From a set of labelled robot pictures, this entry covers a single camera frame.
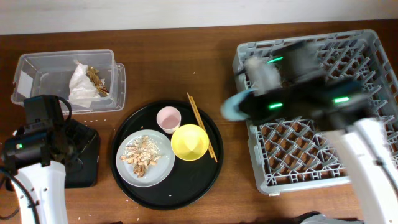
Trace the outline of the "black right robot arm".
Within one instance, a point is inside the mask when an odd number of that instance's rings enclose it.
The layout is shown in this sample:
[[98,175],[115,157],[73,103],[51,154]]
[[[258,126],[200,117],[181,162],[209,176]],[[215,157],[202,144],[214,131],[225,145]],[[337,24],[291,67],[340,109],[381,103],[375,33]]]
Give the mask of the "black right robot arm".
[[314,120],[346,167],[364,221],[397,223],[397,168],[385,127],[372,116],[359,82],[320,78],[261,95],[248,89],[238,98],[238,111],[254,123],[298,116]]

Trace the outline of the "gold coffee sachet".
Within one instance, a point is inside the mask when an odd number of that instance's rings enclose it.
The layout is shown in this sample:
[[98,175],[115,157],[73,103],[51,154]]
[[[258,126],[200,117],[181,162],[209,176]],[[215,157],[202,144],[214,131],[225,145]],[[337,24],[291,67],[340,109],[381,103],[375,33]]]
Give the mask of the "gold coffee sachet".
[[88,67],[87,75],[91,82],[94,84],[95,88],[103,95],[109,95],[108,89],[105,87],[104,82],[98,76],[99,70],[94,67]]

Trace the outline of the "pile of nuts and oats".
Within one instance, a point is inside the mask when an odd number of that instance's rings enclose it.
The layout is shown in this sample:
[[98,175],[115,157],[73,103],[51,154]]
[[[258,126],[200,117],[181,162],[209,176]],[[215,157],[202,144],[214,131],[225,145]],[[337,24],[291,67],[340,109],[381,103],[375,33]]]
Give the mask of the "pile of nuts and oats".
[[119,159],[133,166],[132,173],[136,177],[143,178],[146,171],[156,166],[161,157],[158,145],[150,136],[139,136],[124,147]]

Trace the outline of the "pink cup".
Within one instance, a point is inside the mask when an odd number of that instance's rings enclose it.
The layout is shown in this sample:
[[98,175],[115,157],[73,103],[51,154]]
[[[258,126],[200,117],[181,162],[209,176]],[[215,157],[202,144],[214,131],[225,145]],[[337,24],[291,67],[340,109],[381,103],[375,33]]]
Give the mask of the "pink cup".
[[180,127],[181,120],[179,110],[172,106],[163,107],[156,116],[157,124],[167,134],[173,134]]

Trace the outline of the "yellow bowl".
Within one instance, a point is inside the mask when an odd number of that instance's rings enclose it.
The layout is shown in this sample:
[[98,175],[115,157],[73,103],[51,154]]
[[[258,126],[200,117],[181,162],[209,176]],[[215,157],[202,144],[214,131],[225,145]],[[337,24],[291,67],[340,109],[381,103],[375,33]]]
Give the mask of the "yellow bowl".
[[172,135],[174,154],[184,161],[195,161],[205,155],[210,140],[204,129],[194,124],[179,127]]

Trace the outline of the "black rectangular tray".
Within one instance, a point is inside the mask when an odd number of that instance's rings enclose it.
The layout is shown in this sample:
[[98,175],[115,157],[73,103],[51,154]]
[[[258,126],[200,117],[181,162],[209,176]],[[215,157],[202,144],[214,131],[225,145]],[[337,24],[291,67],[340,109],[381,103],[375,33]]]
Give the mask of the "black rectangular tray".
[[74,143],[77,155],[65,164],[65,188],[92,187],[98,179],[100,136],[92,129],[72,119],[66,135]]

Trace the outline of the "round black tray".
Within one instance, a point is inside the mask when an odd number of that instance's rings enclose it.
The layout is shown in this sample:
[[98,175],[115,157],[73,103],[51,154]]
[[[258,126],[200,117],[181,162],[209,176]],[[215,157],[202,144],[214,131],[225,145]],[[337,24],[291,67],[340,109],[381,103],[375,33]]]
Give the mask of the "round black tray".
[[116,132],[110,155],[110,167],[119,188],[131,200],[154,210],[182,208],[204,196],[218,178],[224,157],[223,140],[215,122],[203,110],[199,109],[217,160],[212,159],[209,154],[205,154],[192,162],[176,158],[171,173],[163,181],[152,187],[135,187],[123,180],[116,167],[119,146],[130,134],[136,131],[142,129],[161,131],[156,122],[156,115],[165,106],[173,106],[181,112],[182,124],[197,123],[189,103],[176,100],[161,100],[150,103],[125,119]]

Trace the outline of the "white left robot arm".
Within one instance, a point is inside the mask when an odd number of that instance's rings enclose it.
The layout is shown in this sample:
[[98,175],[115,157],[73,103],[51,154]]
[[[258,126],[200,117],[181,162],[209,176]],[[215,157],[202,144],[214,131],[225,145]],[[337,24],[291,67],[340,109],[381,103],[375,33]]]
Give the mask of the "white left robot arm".
[[75,153],[66,135],[69,124],[28,124],[4,143],[1,172],[15,189],[22,223],[68,223],[65,165]]

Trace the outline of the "grey plate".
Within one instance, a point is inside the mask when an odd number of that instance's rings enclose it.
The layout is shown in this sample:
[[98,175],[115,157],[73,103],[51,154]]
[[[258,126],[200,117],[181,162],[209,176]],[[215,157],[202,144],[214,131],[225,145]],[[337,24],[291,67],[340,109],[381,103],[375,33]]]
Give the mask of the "grey plate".
[[[136,177],[133,172],[133,166],[127,164],[127,162],[121,161],[119,157],[124,152],[124,147],[127,146],[132,140],[139,136],[150,136],[158,145],[160,154],[162,157],[158,160],[158,163],[154,167],[150,167],[146,171],[143,178]],[[116,168],[118,174],[127,183],[135,187],[152,187],[163,181],[171,172],[174,166],[175,156],[172,152],[170,140],[162,133],[154,130],[141,130],[130,134],[123,142],[119,145],[116,153]]]

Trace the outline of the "clear plastic bin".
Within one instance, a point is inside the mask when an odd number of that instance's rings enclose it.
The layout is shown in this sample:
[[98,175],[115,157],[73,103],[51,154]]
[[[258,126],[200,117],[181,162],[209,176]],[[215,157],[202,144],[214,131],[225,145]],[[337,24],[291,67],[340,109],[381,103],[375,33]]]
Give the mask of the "clear plastic bin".
[[14,91],[11,101],[23,105],[23,101],[39,95],[56,95],[69,99],[69,83],[78,64],[98,70],[109,95],[100,98],[78,100],[71,104],[73,114],[105,113],[121,111],[126,99],[126,72],[117,63],[110,49],[41,52],[20,56],[14,75]]

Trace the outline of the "white tissue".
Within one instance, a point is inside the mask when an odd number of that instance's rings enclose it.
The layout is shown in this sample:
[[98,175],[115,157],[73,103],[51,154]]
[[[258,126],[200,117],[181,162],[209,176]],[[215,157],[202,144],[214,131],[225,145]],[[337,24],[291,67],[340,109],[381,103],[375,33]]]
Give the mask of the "white tissue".
[[73,105],[89,108],[93,98],[100,98],[99,91],[87,76],[88,66],[79,63],[70,79],[68,100]]

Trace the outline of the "grey dishwasher rack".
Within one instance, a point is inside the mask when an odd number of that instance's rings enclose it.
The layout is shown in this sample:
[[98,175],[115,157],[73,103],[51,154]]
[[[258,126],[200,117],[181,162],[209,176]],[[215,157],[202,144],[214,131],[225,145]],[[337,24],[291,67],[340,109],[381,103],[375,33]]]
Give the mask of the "grey dishwasher rack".
[[[304,37],[329,80],[354,78],[369,95],[373,115],[385,126],[397,160],[397,77],[377,33],[371,29]],[[308,190],[349,183],[337,153],[311,119],[247,122],[248,147],[257,189],[262,194]]]

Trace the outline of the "blue cup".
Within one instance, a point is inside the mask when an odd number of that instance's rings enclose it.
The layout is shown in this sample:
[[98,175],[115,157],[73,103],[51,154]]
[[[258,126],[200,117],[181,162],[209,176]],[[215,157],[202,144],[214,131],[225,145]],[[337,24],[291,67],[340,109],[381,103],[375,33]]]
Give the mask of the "blue cup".
[[249,108],[248,111],[242,111],[239,105],[249,96],[253,96],[255,89],[247,89],[241,91],[232,97],[228,98],[220,108],[221,115],[224,119],[228,121],[244,121],[253,120],[256,117],[256,112],[253,108]]

